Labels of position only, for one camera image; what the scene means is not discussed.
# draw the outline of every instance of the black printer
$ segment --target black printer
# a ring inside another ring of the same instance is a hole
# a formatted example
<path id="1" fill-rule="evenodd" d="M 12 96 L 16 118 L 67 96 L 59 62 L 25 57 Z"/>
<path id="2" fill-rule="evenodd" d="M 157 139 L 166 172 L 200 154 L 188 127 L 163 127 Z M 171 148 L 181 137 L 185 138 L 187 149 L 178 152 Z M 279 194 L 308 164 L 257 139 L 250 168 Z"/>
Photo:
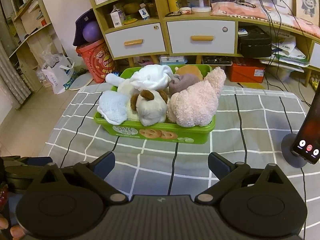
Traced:
<path id="1" fill-rule="evenodd" d="M 271 37 L 258 26 L 242 27 L 247 36 L 239 36 L 240 53 L 247 58 L 271 57 Z"/>

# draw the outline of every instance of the red bucket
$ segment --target red bucket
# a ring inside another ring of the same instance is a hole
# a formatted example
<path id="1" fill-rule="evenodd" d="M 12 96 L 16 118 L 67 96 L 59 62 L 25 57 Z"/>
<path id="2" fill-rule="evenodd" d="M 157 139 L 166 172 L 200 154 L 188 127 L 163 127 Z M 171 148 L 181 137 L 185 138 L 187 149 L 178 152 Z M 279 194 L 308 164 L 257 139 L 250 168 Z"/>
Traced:
<path id="1" fill-rule="evenodd" d="M 116 67 L 104 38 L 78 46 L 76 52 L 83 58 L 96 83 L 104 82 L 106 75 Z"/>

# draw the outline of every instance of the brown ear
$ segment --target brown ear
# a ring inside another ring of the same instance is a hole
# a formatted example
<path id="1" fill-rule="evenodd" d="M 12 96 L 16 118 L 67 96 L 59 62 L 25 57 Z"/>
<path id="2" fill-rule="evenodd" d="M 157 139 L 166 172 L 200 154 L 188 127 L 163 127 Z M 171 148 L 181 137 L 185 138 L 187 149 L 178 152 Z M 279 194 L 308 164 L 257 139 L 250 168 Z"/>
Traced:
<path id="1" fill-rule="evenodd" d="M 137 100 L 138 100 L 138 96 L 137 95 L 132 95 L 132 97 L 130 98 L 130 107 L 133 111 L 137 111 Z"/>
<path id="2" fill-rule="evenodd" d="M 155 96 L 152 92 L 150 92 L 149 90 L 142 90 L 140 95 L 147 101 L 151 101 L 153 99 L 155 99 Z"/>
<path id="3" fill-rule="evenodd" d="M 167 103 L 168 102 L 168 95 L 166 94 L 166 92 L 164 92 L 164 90 L 162 90 L 162 89 L 158 90 L 157 92 L 160 94 L 160 96 L 165 101 L 165 103 Z"/>

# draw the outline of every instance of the purple ball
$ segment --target purple ball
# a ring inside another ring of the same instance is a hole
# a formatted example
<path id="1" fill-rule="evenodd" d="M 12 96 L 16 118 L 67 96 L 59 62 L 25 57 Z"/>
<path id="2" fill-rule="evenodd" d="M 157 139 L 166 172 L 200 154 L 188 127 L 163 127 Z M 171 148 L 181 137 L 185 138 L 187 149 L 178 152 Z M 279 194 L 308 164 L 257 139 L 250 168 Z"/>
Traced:
<path id="1" fill-rule="evenodd" d="M 97 21 L 87 23 L 83 28 L 82 35 L 87 42 L 96 42 L 103 37 Z"/>

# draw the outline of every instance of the silver screw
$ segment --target silver screw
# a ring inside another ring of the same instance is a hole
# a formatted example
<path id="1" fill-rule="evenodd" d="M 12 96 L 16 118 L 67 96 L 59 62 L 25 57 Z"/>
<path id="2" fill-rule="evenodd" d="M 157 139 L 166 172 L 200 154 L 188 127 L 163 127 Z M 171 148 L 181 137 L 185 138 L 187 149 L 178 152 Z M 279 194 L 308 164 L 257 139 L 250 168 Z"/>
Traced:
<path id="1" fill-rule="evenodd" d="M 121 202 L 125 200 L 125 195 L 120 193 L 115 193 L 110 196 L 111 201 L 113 202 Z"/>
<path id="2" fill-rule="evenodd" d="M 213 196 L 211 196 L 210 194 L 200 194 L 198 196 L 198 200 L 200 200 L 201 202 L 210 202 L 213 200 Z"/>

